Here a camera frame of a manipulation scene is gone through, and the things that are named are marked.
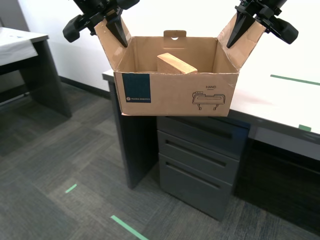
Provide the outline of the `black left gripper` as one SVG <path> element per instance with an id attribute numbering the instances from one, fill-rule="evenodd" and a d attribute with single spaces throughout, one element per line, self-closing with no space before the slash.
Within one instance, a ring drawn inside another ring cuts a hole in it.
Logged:
<path id="1" fill-rule="evenodd" d="M 82 15 L 77 15 L 71 19 L 62 30 L 64 38 L 72 43 L 80 38 L 80 31 L 88 28 L 90 35 L 96 35 L 91 18 L 97 16 L 98 19 L 106 18 L 107 28 L 115 38 L 125 47 L 128 42 L 122 26 L 121 15 L 123 10 L 136 5 L 139 0 L 73 0 L 82 11 Z"/>

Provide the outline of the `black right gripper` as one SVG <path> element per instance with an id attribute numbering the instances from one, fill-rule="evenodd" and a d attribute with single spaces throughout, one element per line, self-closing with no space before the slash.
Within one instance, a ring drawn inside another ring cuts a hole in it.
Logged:
<path id="1" fill-rule="evenodd" d="M 268 28 L 277 38 L 289 45 L 292 44 L 297 39 L 299 31 L 289 22 L 277 18 L 286 2 L 286 0 L 244 0 L 235 6 L 236 20 L 227 48 L 230 49 L 255 20 Z"/>

